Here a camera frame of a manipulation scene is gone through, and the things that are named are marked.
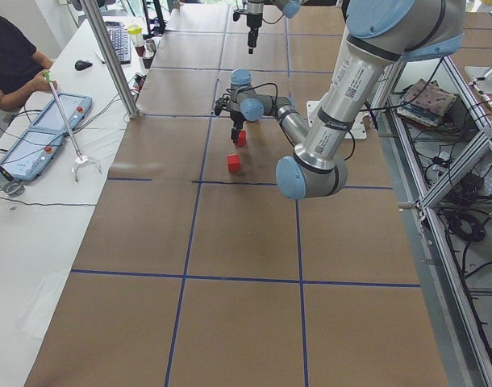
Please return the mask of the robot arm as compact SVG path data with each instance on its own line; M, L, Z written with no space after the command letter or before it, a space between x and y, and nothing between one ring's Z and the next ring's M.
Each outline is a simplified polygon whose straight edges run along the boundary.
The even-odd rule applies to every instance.
M330 89L307 123L291 100L259 94L251 74L237 69L214 112L229 112L236 142L246 121L273 116L294 146L277 162L276 181L288 198L326 197L339 192L348 172L337 150L352 128L386 66L451 55L464 35L463 1L346 1L346 26Z
M270 1L271 4L275 5L277 9L282 13L283 16L288 19L292 19L300 10L302 1ZM248 53L253 54L256 48L256 43L259 35L259 30L263 23L263 13L266 1L263 0L252 0L246 1L245 15L246 24L249 28L248 32Z

